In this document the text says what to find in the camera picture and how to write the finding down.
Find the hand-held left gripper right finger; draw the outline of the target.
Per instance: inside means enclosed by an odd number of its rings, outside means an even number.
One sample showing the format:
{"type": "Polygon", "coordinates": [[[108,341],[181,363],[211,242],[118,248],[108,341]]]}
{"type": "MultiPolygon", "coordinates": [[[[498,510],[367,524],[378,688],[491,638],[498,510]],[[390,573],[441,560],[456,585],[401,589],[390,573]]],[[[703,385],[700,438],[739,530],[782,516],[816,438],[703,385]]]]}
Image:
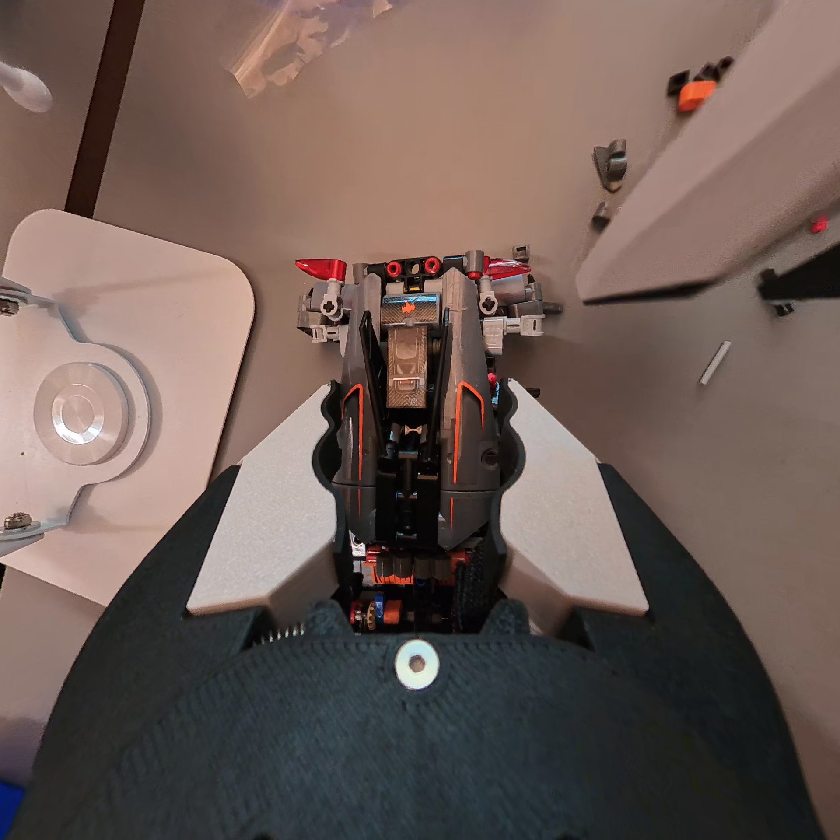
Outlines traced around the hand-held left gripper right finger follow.
{"type": "Polygon", "coordinates": [[[644,615],[648,600],[599,461],[518,382],[509,386],[524,466],[500,500],[508,556],[500,588],[530,617],[567,617],[576,606],[644,615]]]}

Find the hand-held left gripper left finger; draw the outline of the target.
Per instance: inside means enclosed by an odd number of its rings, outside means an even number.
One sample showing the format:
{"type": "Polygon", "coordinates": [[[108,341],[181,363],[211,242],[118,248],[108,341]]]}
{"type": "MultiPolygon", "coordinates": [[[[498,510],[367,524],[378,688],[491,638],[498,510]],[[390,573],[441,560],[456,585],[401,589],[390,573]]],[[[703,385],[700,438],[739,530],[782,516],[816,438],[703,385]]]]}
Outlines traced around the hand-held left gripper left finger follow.
{"type": "Polygon", "coordinates": [[[190,614],[262,606],[273,617],[304,617],[336,590],[336,502],[313,466],[329,427],[328,394],[321,386],[242,459],[187,601],[190,614]]]}

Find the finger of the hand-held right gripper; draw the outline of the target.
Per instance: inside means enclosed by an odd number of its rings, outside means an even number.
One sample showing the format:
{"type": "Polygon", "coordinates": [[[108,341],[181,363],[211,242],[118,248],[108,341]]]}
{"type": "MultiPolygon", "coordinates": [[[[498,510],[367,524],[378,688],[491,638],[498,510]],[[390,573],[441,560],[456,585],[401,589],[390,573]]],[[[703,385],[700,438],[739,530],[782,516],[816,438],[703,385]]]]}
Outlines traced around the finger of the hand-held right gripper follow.
{"type": "Polygon", "coordinates": [[[839,3],[777,2],[576,277],[585,305],[718,284],[838,200],[839,3]]]}

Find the grey and black lego car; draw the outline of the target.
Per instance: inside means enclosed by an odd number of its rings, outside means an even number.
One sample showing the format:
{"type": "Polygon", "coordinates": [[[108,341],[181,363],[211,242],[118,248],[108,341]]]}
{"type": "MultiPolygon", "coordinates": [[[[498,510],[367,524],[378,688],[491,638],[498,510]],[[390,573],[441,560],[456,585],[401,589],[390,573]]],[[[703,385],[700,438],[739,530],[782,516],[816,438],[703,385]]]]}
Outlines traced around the grey and black lego car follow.
{"type": "Polygon", "coordinates": [[[312,278],[298,328],[342,347],[316,461],[338,502],[335,598],[357,634],[473,634],[502,598],[498,515],[511,477],[496,358],[559,314],[528,264],[480,249],[312,278]]]}

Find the grey curved lego piece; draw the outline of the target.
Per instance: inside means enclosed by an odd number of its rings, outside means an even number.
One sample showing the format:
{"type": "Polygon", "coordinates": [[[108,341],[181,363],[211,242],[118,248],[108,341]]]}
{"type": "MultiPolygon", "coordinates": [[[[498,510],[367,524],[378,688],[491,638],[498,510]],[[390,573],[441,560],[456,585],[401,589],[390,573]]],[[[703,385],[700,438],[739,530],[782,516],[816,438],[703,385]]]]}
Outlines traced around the grey curved lego piece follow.
{"type": "Polygon", "coordinates": [[[627,173],[627,140],[614,139],[608,145],[596,145],[593,160],[604,189],[609,193],[617,192],[627,173]]]}

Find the white lego rod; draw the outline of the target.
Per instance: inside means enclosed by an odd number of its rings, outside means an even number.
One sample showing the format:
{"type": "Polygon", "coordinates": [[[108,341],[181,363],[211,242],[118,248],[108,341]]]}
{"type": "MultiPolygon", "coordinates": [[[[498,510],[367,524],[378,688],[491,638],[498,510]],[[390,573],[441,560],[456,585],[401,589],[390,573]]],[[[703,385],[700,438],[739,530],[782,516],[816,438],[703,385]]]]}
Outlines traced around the white lego rod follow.
{"type": "Polygon", "coordinates": [[[717,372],[718,368],[720,367],[721,363],[724,361],[730,348],[732,346],[732,342],[730,340],[724,340],[718,346],[716,352],[710,358],[706,368],[701,373],[698,385],[699,386],[707,386],[711,382],[711,378],[717,372]]]}

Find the clear plastic bag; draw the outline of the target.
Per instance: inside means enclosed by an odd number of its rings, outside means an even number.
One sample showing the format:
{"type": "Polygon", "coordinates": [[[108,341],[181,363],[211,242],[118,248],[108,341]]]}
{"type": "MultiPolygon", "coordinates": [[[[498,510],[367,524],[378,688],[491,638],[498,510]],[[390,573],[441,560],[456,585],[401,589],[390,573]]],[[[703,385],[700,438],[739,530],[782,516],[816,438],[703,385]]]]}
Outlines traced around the clear plastic bag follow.
{"type": "Polygon", "coordinates": [[[228,70],[247,98],[269,85],[295,80],[316,58],[341,45],[353,31],[393,10],[399,1],[263,2],[267,14],[236,49],[228,70]]]}

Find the white rounded object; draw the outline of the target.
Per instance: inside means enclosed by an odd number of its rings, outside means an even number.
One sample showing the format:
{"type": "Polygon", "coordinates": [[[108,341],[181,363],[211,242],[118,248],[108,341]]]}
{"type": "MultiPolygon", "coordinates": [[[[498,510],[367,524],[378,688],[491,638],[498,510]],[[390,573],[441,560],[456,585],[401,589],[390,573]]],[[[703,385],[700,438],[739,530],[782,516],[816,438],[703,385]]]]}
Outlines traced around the white rounded object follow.
{"type": "Polygon", "coordinates": [[[34,73],[1,61],[1,88],[22,108],[44,113],[53,106],[47,85],[34,73]]]}

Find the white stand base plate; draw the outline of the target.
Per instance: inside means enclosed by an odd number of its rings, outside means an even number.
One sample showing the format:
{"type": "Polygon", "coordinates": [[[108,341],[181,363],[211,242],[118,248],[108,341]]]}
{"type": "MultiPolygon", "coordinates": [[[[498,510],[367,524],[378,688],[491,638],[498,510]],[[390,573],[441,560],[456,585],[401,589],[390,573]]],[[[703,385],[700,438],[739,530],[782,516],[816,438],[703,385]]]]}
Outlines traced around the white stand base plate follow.
{"type": "Polygon", "coordinates": [[[224,258],[57,209],[15,228],[2,279],[56,301],[76,336],[123,354],[149,394],[135,466],[92,490],[78,524],[3,563],[105,606],[207,485],[254,296],[224,258]]]}

